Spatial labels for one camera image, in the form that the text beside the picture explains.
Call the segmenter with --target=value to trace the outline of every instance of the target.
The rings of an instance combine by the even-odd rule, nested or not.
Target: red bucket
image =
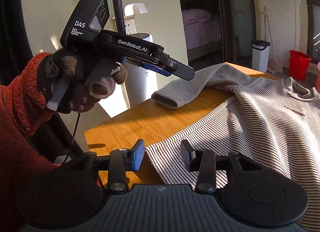
[[[289,74],[295,80],[304,80],[306,78],[307,70],[309,68],[309,64],[311,58],[298,51],[289,51]]]

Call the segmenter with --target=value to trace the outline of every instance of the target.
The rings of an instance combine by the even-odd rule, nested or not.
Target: wooden table
[[[256,70],[231,65],[252,77],[276,79]],[[84,135],[90,150],[97,152],[98,156],[108,155],[112,150],[119,148],[131,148],[139,138],[148,146],[196,122],[232,95],[230,92],[204,88],[194,101],[177,110],[167,109],[149,99],[88,130]],[[127,172],[129,186],[133,183],[163,183],[146,156],[145,154],[139,172]],[[99,174],[103,184],[106,184],[108,172],[101,171]]]

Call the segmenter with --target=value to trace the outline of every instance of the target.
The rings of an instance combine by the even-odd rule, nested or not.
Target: pink bedding
[[[220,18],[203,9],[182,11],[187,50],[221,40]]]

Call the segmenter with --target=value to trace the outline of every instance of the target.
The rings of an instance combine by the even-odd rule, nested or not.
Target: white wall hook
[[[145,4],[143,4],[143,3],[133,3],[133,4],[126,5],[124,7],[124,16],[132,16],[132,15],[134,15],[134,11],[133,11],[133,7],[134,6],[138,7],[140,14],[148,12],[148,9],[147,9]]]

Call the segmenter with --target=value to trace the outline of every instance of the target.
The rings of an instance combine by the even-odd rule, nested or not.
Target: white trash can
[[[148,42],[153,42],[152,35],[146,33],[131,34],[133,36]],[[130,63],[125,63],[128,69],[128,78],[125,82],[130,107],[135,107],[151,98],[151,95],[158,90],[157,76],[152,70],[137,67]]]
[[[266,72],[268,67],[270,43],[262,40],[252,41],[252,69]]]

